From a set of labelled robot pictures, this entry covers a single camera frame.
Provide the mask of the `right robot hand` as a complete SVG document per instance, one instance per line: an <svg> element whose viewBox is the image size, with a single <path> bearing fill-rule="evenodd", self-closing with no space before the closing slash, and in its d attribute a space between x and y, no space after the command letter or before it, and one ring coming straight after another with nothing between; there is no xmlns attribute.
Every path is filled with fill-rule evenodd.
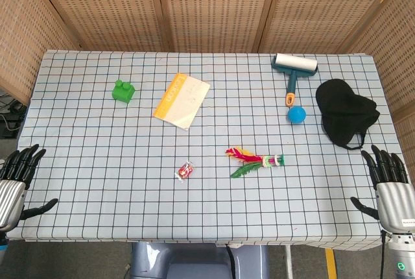
<svg viewBox="0 0 415 279"><path fill-rule="evenodd" d="M380 222L391 234L414 233L414 186L409 182L405 165L395 153L372 145L373 155L362 150L367 163L377 208L365 206L356 197L350 200L360 212Z"/></svg>

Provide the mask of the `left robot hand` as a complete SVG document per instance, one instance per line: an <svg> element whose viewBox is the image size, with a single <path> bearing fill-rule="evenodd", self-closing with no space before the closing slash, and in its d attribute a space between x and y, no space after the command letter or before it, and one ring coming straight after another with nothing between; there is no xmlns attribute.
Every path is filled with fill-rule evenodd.
<svg viewBox="0 0 415 279"><path fill-rule="evenodd" d="M51 199L38 208L24 209L25 198L36 168L45 149L35 144L12 152L1 168L1 235L13 230L20 221L41 215L52 209L58 199Z"/></svg>

